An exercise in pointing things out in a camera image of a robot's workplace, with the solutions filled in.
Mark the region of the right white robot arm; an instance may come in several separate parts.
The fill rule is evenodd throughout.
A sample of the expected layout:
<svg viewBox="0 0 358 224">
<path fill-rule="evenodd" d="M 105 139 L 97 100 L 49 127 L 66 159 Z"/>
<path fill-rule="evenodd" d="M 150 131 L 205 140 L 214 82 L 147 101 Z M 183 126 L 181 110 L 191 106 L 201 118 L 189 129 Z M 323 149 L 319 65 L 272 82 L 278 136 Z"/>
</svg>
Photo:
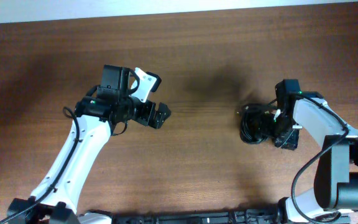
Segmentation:
<svg viewBox="0 0 358 224">
<path fill-rule="evenodd" d="M 288 139 L 303 128 L 321 147 L 295 175 L 290 197 L 281 200 L 283 221 L 343 220 L 358 210 L 358 129 L 340 118 L 319 93 L 302 92 L 298 80 L 282 80 L 275 92 L 275 134 Z"/>
</svg>

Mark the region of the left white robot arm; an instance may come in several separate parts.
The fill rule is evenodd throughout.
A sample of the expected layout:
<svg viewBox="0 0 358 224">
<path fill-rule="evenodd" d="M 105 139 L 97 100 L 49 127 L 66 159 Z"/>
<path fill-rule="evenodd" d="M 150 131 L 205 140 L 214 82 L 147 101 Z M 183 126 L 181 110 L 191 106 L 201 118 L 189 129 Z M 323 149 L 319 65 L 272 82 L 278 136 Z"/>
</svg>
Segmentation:
<svg viewBox="0 0 358 224">
<path fill-rule="evenodd" d="M 63 114 L 70 133 L 41 183 L 27 200 L 15 198 L 2 223 L 113 223 L 108 212 L 77 214 L 82 188 L 99 152 L 119 123 L 133 120 L 159 129 L 171 115 L 168 106 L 148 99 L 161 79 L 140 68 L 105 65 L 102 80 Z"/>
</svg>

